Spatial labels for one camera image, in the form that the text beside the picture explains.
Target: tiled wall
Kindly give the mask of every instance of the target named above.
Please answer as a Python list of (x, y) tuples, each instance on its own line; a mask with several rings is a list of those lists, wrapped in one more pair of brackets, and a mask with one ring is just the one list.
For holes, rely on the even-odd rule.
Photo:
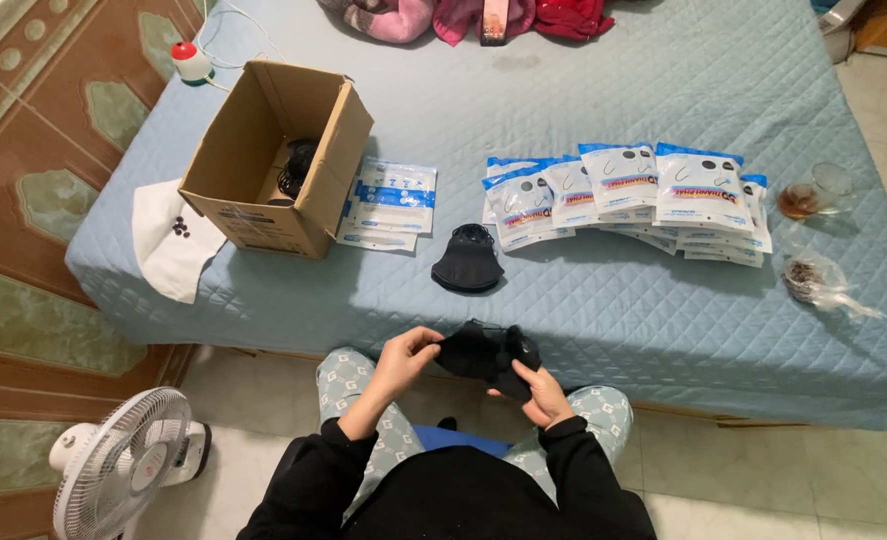
[(0, 509), (14, 514), (0, 537), (50, 533), (47, 453), (68, 422), (173, 384), (185, 361), (186, 348), (124, 340), (64, 254), (203, 1), (0, 0)]

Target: light blue quilted mattress cover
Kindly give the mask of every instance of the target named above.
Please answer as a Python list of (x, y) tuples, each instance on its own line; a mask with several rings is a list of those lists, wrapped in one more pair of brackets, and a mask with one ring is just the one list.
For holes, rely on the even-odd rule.
[[(415, 255), (336, 245), (324, 261), (223, 246), (193, 304), (142, 278), (134, 190), (181, 178), (226, 94), (174, 78), (79, 228), (66, 264), (130, 340), (323, 354), (376, 353), (412, 327), (447, 334), (477, 318), (521, 325), (564, 387), (757, 419), (887, 430), (887, 321), (851, 322), (792, 300), (778, 269), (790, 222), (773, 201), (821, 161), (845, 166), (859, 204), (802, 237), (838, 262), (861, 303), (887, 313), (887, 196), (806, 0), (613, 2), (617, 26), (581, 46), (536, 33), (506, 47), (432, 32), (395, 47), (315, 2), (236, 0), (287, 60), (349, 75), (375, 120), (367, 153), (437, 166), (433, 237)], [(241, 63), (275, 53), (239, 14), (202, 33)], [(232, 85), (240, 70), (218, 69)], [(578, 142), (667, 141), (740, 154), (771, 182), (775, 253), (762, 269), (684, 260), (618, 234), (500, 253), (506, 282), (441, 289), (430, 266), (455, 227), (478, 222), (485, 159), (573, 152)]]

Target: electric fan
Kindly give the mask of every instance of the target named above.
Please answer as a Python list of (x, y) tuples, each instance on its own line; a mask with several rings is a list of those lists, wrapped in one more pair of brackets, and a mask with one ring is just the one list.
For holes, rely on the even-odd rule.
[(210, 427), (191, 421), (186, 397), (169, 386), (133, 396), (100, 425), (70, 427), (50, 449), (50, 466), (63, 472), (56, 535), (117, 538), (161, 486), (197, 478), (209, 453)]

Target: hand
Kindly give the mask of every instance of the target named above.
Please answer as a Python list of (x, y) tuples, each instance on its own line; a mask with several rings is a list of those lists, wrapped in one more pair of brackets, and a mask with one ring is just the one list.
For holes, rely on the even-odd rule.
[(364, 393), (374, 395), (389, 406), (413, 385), (424, 366), (437, 358), (441, 346), (435, 342), (443, 339), (439, 332), (423, 326), (389, 339)]
[[(533, 398), (523, 403), (523, 413), (538, 427), (549, 430), (551, 427), (573, 416), (573, 409), (564, 397), (564, 390), (557, 380), (544, 367), (534, 371), (519, 360), (510, 362), (513, 371), (530, 385)], [(486, 391), (491, 396), (499, 396), (494, 388)]]

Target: cardboard box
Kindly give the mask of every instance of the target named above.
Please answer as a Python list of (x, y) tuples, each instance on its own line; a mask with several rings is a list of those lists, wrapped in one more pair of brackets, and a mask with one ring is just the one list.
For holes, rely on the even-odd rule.
[[(207, 128), (179, 192), (239, 248), (323, 259), (374, 119), (343, 75), (252, 60)], [(293, 205), (277, 177), (287, 143), (319, 139)]]

